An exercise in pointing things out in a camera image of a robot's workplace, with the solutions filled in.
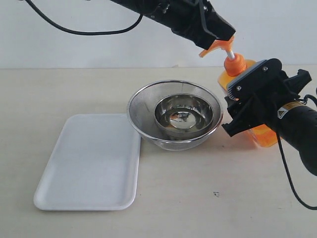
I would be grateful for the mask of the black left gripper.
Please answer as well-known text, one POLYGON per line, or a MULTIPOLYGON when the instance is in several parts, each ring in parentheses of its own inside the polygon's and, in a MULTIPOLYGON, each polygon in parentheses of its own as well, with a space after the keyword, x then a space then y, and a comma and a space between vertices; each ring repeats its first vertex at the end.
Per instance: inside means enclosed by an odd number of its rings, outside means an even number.
POLYGON ((171 29, 208 50, 215 40, 230 40, 235 28, 208 0, 115 0, 116 4, 171 29))

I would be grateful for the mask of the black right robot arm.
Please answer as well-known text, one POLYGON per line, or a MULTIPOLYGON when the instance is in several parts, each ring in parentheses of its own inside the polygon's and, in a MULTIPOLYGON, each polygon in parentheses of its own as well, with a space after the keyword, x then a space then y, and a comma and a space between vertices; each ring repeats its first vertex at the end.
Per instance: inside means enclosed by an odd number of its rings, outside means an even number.
POLYGON ((299 92, 311 81, 300 69, 293 77, 281 70, 270 75, 249 71, 227 85, 227 110, 223 124, 229 136, 265 124, 294 147, 305 168, 317 174, 317 112, 300 101, 299 92))

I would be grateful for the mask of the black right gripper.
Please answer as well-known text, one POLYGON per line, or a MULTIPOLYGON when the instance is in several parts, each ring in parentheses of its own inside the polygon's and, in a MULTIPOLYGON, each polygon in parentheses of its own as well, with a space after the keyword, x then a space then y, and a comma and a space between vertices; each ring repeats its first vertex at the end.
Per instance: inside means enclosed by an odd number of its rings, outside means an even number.
POLYGON ((280 71, 273 81, 246 99, 235 101, 226 96, 232 121, 221 126, 230 137, 261 124, 273 131, 299 131, 299 93, 311 80, 310 73, 304 69, 290 77, 280 71))

